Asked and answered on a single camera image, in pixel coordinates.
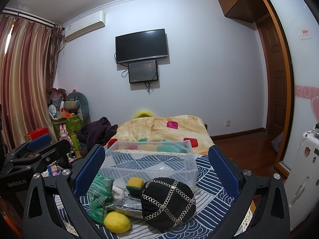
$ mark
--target blue gripper pad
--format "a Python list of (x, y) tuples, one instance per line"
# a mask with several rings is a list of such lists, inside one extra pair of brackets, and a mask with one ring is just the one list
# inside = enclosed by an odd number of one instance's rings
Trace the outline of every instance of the blue gripper pad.
[(239, 181), (214, 146), (211, 146), (208, 150), (208, 160), (216, 172), (227, 195), (236, 199), (240, 193)]
[(74, 180), (74, 195), (84, 196), (105, 160), (105, 149), (99, 146)]
[(46, 146), (47, 144), (51, 143), (51, 136), (49, 134), (45, 134), (44, 136), (41, 136), (31, 142), (29, 142), (28, 146), (27, 146), (27, 150), (29, 152), (34, 152), (44, 146)]

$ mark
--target yellow plush lemon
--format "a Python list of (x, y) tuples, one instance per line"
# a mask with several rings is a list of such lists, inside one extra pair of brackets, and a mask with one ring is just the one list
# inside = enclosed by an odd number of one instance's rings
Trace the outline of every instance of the yellow plush lemon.
[(120, 234), (130, 229), (131, 222), (124, 214), (113, 211), (106, 215), (104, 225), (111, 232)]

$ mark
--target pink bunny toy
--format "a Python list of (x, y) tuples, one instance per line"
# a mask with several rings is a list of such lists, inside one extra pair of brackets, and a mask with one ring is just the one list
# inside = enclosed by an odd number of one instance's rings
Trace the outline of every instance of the pink bunny toy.
[(73, 147), (73, 142), (71, 140), (71, 137), (68, 136), (68, 132), (66, 130), (66, 125), (60, 125), (60, 140), (61, 139), (65, 139), (65, 140), (68, 140), (71, 144), (71, 147)]

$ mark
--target suitcase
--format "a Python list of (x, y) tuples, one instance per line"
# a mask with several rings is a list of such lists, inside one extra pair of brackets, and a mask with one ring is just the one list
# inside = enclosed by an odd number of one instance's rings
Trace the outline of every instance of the suitcase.
[(285, 190), (290, 229), (293, 230), (312, 212), (319, 200), (319, 139), (314, 136), (313, 130), (302, 135)]

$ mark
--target yellow and green sponge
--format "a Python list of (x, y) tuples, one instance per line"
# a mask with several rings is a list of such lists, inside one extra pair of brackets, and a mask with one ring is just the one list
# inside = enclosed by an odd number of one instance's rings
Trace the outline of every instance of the yellow and green sponge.
[(137, 178), (137, 177), (131, 177), (126, 184), (126, 188), (132, 197), (141, 198), (143, 185), (144, 185), (143, 179)]

